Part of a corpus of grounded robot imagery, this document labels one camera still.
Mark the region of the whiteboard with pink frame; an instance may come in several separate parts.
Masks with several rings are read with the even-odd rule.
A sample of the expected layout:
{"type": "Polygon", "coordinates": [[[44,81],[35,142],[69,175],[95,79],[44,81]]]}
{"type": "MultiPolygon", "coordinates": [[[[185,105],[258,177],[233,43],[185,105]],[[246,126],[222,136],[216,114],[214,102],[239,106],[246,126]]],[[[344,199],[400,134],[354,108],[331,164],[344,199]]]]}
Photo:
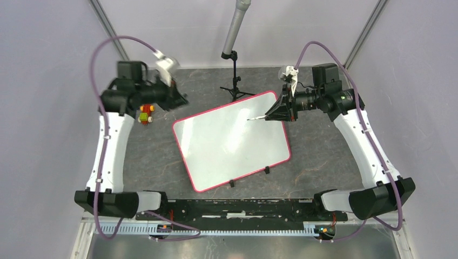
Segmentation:
{"type": "Polygon", "coordinates": [[[291,158],[284,124],[255,119],[276,99],[275,92],[266,91],[173,123],[195,192],[206,192],[291,158]]]}

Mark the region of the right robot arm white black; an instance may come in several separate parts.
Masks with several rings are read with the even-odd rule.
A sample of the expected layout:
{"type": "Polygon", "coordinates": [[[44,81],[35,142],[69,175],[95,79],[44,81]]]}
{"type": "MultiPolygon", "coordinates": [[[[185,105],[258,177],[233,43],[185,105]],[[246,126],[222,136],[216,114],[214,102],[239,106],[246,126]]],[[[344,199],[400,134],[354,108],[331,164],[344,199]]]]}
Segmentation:
{"type": "Polygon", "coordinates": [[[403,178],[382,150],[368,120],[365,105],[353,89],[343,89],[337,64],[312,67],[313,86],[297,91],[298,70],[280,69],[281,94],[262,116],[266,121],[296,121],[302,111],[321,110],[342,134],[361,174],[361,190],[326,190],[314,195],[312,214],[328,219],[334,211],[360,220],[398,210],[415,191],[412,178],[403,178]]]}

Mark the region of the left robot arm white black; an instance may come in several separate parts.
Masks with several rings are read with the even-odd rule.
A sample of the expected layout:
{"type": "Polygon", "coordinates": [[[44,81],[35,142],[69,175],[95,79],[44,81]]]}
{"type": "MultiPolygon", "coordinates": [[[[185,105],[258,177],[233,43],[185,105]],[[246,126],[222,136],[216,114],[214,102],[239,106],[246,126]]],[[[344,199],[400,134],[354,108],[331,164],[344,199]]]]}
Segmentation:
{"type": "Polygon", "coordinates": [[[146,210],[157,220],[169,215],[166,193],[126,192],[123,181],[127,141],[139,108],[157,104],[170,111],[188,103],[172,77],[178,62],[164,58],[156,66],[157,74],[151,81],[144,62],[119,61],[117,76],[98,96],[101,106],[95,162],[85,189],[74,195],[75,203],[94,216],[134,218],[146,210]]]}

